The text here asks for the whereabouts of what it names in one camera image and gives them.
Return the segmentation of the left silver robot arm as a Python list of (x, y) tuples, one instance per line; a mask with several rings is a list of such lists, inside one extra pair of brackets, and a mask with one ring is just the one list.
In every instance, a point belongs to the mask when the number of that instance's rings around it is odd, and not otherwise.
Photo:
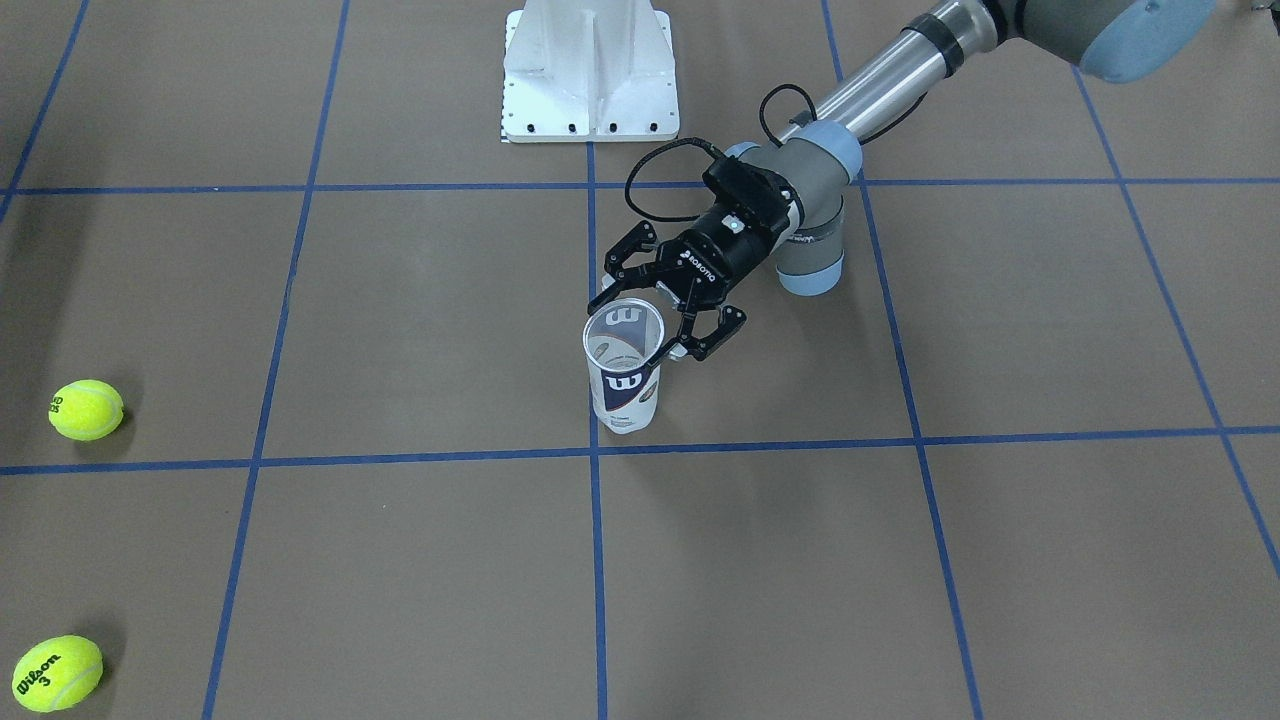
[(658, 240), (658, 218), (640, 222), (605, 255), (598, 316), (630, 290), (659, 290), (680, 314), (673, 336), (645, 359), (703, 360), (745, 323), (730, 292), (767, 259), (780, 283), (812, 297), (836, 287), (844, 270), (844, 192), (858, 182), (864, 147), (913, 114), (966, 61), (1020, 38), (1114, 85), (1156, 72), (1206, 24), (1211, 1), (942, 1), (904, 26), (819, 102), (808, 102), (765, 143), (718, 149), (703, 176), (713, 204), (681, 217), (681, 233)]

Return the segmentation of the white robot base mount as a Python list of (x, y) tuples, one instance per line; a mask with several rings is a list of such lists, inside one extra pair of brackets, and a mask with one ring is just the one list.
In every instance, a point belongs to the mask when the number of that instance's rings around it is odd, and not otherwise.
[(666, 142), (680, 132), (672, 20), (649, 1), (526, 1), (504, 20), (500, 140)]

